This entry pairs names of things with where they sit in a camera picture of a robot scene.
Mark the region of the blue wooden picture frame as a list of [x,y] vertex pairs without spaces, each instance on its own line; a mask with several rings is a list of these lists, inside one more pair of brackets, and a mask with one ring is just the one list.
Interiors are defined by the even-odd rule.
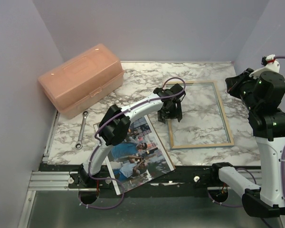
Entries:
[[168,120],[170,148],[197,149],[234,146],[216,81],[187,81],[181,102],[182,119]]

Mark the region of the printed photo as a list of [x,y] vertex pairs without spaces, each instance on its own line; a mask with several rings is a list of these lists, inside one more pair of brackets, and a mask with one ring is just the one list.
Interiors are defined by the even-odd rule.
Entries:
[[115,193],[122,195],[173,170],[175,166],[148,116],[131,123],[126,138],[105,158]]

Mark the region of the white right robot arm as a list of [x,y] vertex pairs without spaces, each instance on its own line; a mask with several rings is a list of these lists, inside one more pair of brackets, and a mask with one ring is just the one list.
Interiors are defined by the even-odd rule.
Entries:
[[227,93],[248,109],[260,153],[262,184],[252,183],[228,162],[212,164],[209,181],[214,186],[230,186],[251,217],[285,215],[285,113],[278,107],[285,94],[285,78],[269,69],[256,75],[248,68],[225,82]]

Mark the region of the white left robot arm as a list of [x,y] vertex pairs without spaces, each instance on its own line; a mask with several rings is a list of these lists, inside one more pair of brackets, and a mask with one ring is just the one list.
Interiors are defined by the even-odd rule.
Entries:
[[95,175],[110,150],[121,144],[128,134],[130,125],[136,120],[157,112],[157,119],[166,123],[168,119],[182,119],[181,98],[186,95],[186,83],[175,83],[171,88],[158,87],[148,97],[128,106],[112,105],[101,120],[95,138],[98,140],[88,160],[80,165],[79,181],[86,187],[92,187],[97,180],[103,180]]

